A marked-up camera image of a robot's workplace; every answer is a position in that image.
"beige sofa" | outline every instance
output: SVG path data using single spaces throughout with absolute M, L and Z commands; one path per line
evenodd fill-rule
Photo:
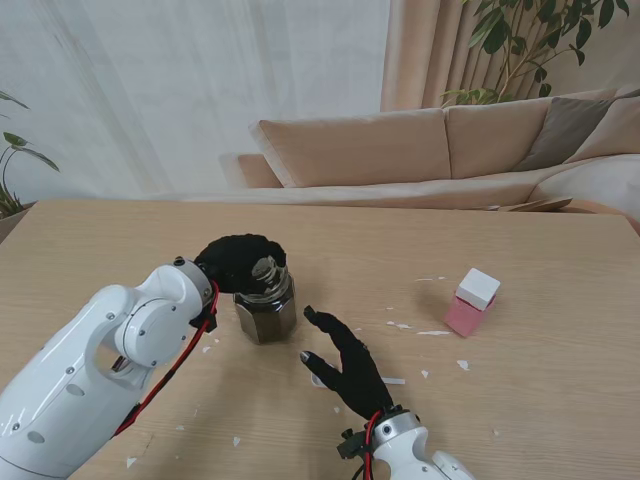
M 609 99 L 636 88 L 572 97 Z M 467 209 L 572 196 L 640 219 L 640 148 L 622 153 L 614 145 L 604 156 L 511 171 L 537 138 L 550 102 L 258 122 L 252 133 L 263 153 L 221 159 L 237 190 L 189 199 Z

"white cube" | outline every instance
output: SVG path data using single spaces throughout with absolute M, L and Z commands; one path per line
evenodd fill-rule
M 480 270 L 472 268 L 464 277 L 458 289 L 456 297 L 464 300 L 480 311 L 484 311 L 500 287 L 500 282 Z

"black glove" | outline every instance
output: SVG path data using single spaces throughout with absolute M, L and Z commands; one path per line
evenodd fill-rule
M 211 242 L 196 257 L 195 264 L 222 293 L 260 294 L 266 285 L 253 278 L 251 270 L 265 257 L 272 257 L 279 267 L 287 263 L 287 255 L 278 243 L 262 235 L 231 235 Z
M 344 400 L 351 410 L 369 420 L 374 413 L 392 407 L 393 400 L 382 381 L 369 350 L 344 323 L 329 313 L 304 309 L 304 316 L 324 333 L 340 351 L 342 373 L 313 352 L 302 352 L 300 359 L 327 388 Z

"red wire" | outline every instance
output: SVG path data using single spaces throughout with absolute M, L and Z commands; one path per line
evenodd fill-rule
M 374 413 L 373 417 L 371 417 L 371 420 L 369 420 L 369 425 L 367 425 L 367 434 L 365 436 L 365 445 L 367 447 L 371 445 L 371 433 L 373 432 L 376 420 L 378 420 L 378 417 L 380 417 L 380 415 L 382 415 L 382 410 L 378 410 L 376 413 Z M 369 480 L 371 478 L 371 452 L 369 452 L 368 448 L 364 458 L 364 478 L 365 480 Z
M 218 287 L 218 284 L 216 282 L 214 282 L 214 281 L 211 281 L 211 285 L 213 285 L 213 290 L 214 290 L 214 294 L 213 295 L 214 296 L 213 296 L 213 301 L 211 302 L 211 311 L 210 311 L 210 313 L 213 315 L 215 313 L 215 311 L 216 311 L 216 306 L 218 305 L 218 297 L 220 296 L 220 288 Z M 156 386 L 153 387 L 153 390 L 151 390 L 149 392 L 149 394 L 144 399 L 144 401 L 141 404 L 139 404 L 139 406 L 136 409 L 135 413 L 133 415 L 131 415 L 131 417 L 128 420 L 123 422 L 122 425 L 120 425 L 118 427 L 118 429 L 116 430 L 116 433 L 113 434 L 114 437 L 116 435 L 121 434 L 127 428 L 129 428 L 131 425 L 133 425 L 135 423 L 136 419 L 138 418 L 138 416 L 142 413 L 142 411 L 145 408 L 147 408 L 147 406 L 149 406 L 151 401 L 160 392 L 160 390 L 162 390 L 165 387 L 165 385 L 167 383 L 169 383 L 169 380 L 171 380 L 171 377 L 173 377 L 173 375 L 182 366 L 184 361 L 189 357 L 189 355 L 191 355 L 191 352 L 193 352 L 193 350 L 196 348 L 196 345 L 198 345 L 198 342 L 200 341 L 200 338 L 202 338 L 202 335 L 204 334 L 204 332 L 206 331 L 208 326 L 209 326 L 209 320 L 207 319 L 202 324 L 202 326 L 198 329 L 196 334 L 193 336 L 193 338 L 189 342 L 189 345 L 187 346 L 187 348 L 184 350 L 184 352 L 182 352 L 182 355 L 180 355 L 178 360 L 176 360 L 176 362 L 173 364 L 173 366 L 169 369 L 169 371 L 165 374 L 165 376 L 162 377 L 162 379 L 156 384 Z

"houseplant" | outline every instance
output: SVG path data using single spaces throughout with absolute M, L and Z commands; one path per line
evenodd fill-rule
M 500 75 L 493 88 L 451 90 L 447 103 L 457 105 L 490 104 L 513 100 L 508 93 L 512 82 L 534 72 L 534 81 L 540 84 L 539 96 L 551 93 L 545 83 L 544 65 L 559 55 L 573 53 L 582 65 L 582 48 L 591 37 L 593 25 L 606 27 L 616 7 L 629 16 L 626 0 L 482 0 L 475 12 L 478 17 L 469 48 L 480 44 L 481 51 L 489 55 L 502 52 Z M 530 40 L 536 27 L 544 27 L 540 38 Z M 569 47 L 558 50 L 562 37 L 574 35 Z
M 21 101 L 2 91 L 0 91 L 0 100 L 7 100 L 21 106 L 22 108 L 29 109 L 29 107 Z M 5 141 L 9 145 L 4 149 L 2 155 L 0 155 L 0 242 L 4 240 L 11 230 L 13 230 L 13 227 L 18 224 L 22 217 L 21 213 L 30 206 L 24 205 L 20 201 L 16 192 L 10 191 L 7 186 L 7 166 L 13 156 L 17 153 L 26 154 L 37 158 L 56 172 L 60 171 L 58 166 L 51 159 L 31 148 L 32 144 L 24 138 L 9 132 L 4 132 L 3 135 Z

